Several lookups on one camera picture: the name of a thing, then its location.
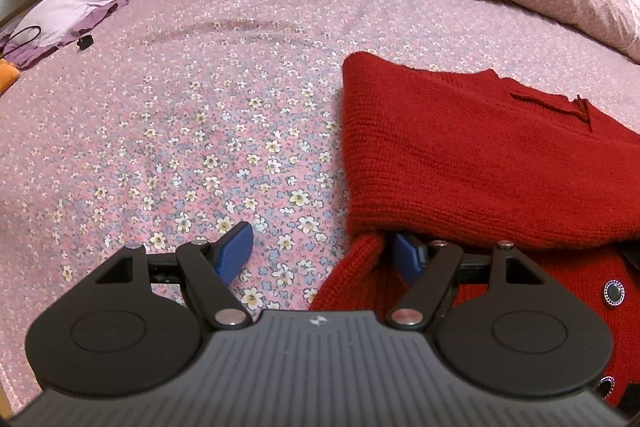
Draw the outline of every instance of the black cable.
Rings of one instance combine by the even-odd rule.
[[[37,39],[40,34],[42,33],[42,28],[40,26],[27,26],[26,28],[22,28],[19,32],[17,32],[15,35],[12,35],[11,37],[9,37],[9,40],[6,42],[6,44],[4,45],[4,47],[6,47],[6,45],[11,42],[13,39],[15,39],[18,35],[20,35],[22,32],[25,32],[27,30],[38,30],[38,33],[32,37],[31,39],[29,39],[26,42],[23,42],[22,44],[16,46],[14,49],[7,51],[6,53],[2,54],[2,56],[0,57],[0,59],[5,58],[9,53],[13,53],[14,51],[18,51],[21,47],[26,46],[27,44],[31,44],[35,39]]]

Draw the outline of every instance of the ribbed surface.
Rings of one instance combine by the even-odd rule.
[[[459,380],[418,333],[372,312],[270,312],[216,334],[202,357],[147,394],[83,401],[53,392],[15,427],[617,427],[582,393],[546,403],[494,397]]]

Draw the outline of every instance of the white pillow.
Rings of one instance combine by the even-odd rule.
[[[95,8],[115,0],[42,0],[16,26],[14,36],[27,26],[40,26],[42,32],[33,42],[33,46],[44,47],[58,44],[71,28],[82,21]],[[36,30],[27,30],[11,42],[22,44],[34,35]]]

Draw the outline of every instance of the bed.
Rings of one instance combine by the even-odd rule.
[[[3,0],[2,23],[38,0]],[[0,378],[38,393],[31,321],[128,241],[172,251],[254,227],[254,314],[306,309],[347,248],[340,66],[493,68],[640,132],[640,66],[504,0],[130,0],[0,97]],[[180,300],[178,288],[158,287]]]

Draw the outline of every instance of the sweater button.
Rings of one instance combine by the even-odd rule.
[[[616,385],[616,380],[613,377],[604,377],[600,380],[595,389],[596,396],[600,397],[603,400],[606,400],[611,393],[613,393],[613,388]]]
[[[609,306],[620,306],[622,301],[625,300],[625,287],[622,285],[622,282],[612,280],[604,285],[602,294],[604,296],[604,301]]]

